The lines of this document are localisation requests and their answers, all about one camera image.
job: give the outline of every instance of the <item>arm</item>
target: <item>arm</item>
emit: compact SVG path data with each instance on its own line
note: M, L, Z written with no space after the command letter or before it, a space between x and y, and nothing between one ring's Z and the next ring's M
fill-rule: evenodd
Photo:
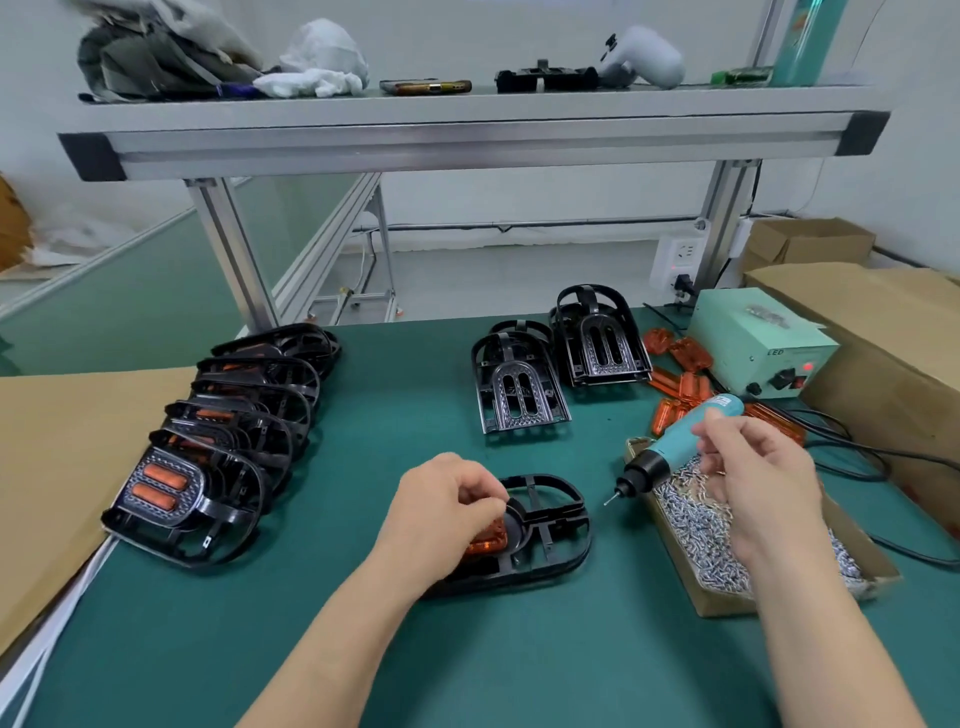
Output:
M775 428L710 410L696 425L708 489L733 513L789 726L923 726L839 575L813 461Z
M507 499L481 465L451 453L405 474L370 556L327 601L238 728L357 725L407 611L456 568Z

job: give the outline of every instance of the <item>white cable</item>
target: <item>white cable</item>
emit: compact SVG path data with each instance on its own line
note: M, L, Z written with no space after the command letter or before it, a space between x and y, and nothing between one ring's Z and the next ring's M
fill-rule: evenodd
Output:
M11 728L23 728L23 724L27 720L27 715L30 713L30 708L34 704L34 698L36 697L36 691L40 687L40 680L43 679L43 673L47 668L47 663L50 661L50 656L53 654L54 647L57 644L57 640L60 639L60 635L63 633L63 629L66 627L68 621L73 616L74 611L77 609L77 604L80 602L80 598L84 595L87 587L93 582L93 578L100 571L100 568L106 562L110 554L113 552L114 547L117 545L117 540L110 536L107 540L101 544L100 548L90 557L90 560L86 564L84 573L81 575L77 583L67 592L66 596L63 598L62 602L57 606L53 613L48 617L48 620L58 620L52 624L52 633L46 636L46 645L43 646L43 650L39 655L30 655L24 654L21 655L21 658L29 661L31 659L36 660L36 666L34 667L33 678L30 681L30 688L27 689L27 694L23 697L23 702L20 704L20 710L17 711L16 718L13 721ZM37 633L35 639L41 637L41 633ZM31 668L29 662L21 665L21 660L17 660L14 663L13 668L10 673L16 673L18 671L27 671ZM16 692L19 688L22 687L22 683L19 686L13 686L13 691Z
M874 16L870 18L870 25L868 25L867 30L863 32L863 37L860 39L860 44L856 47L856 53L853 54L853 60L850 62L850 68L853 68L853 65L856 63L856 60L860 58L860 51L863 50L863 44L867 42L867 36L870 34L870 31L873 29L874 23L876 23L876 17L880 15L880 11L883 10L883 6L886 4L887 4L887 0L883 0L883 2L880 3L880 6L874 12ZM817 170L817 179L814 180L813 182L813 189L810 191L809 199L807 199L807 201L803 203L800 207L797 207L797 209L793 210L793 212L803 212L810 205L810 203L813 202L813 198L817 194L817 185L820 184L820 176L824 173L825 164L827 164L826 157L820 160L820 169Z

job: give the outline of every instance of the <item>mint green power supply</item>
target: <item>mint green power supply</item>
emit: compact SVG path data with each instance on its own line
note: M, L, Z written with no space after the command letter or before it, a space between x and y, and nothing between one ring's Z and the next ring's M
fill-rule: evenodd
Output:
M747 399L797 397L839 346L759 288L701 291L686 333L713 356L720 383Z

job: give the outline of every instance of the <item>forearm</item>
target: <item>forearm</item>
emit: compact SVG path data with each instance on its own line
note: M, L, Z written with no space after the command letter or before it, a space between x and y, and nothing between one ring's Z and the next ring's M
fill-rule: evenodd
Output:
M238 728L357 725L387 645L419 595L371 555L341 585Z
M924 725L840 578L831 549L755 569L751 576L785 725Z

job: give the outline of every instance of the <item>person's left hand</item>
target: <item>person's left hand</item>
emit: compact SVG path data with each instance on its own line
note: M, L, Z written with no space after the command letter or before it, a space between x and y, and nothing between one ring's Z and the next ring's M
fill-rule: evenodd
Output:
M507 489L480 463L445 452L400 479L371 558L420 597L449 575L469 543L507 507Z

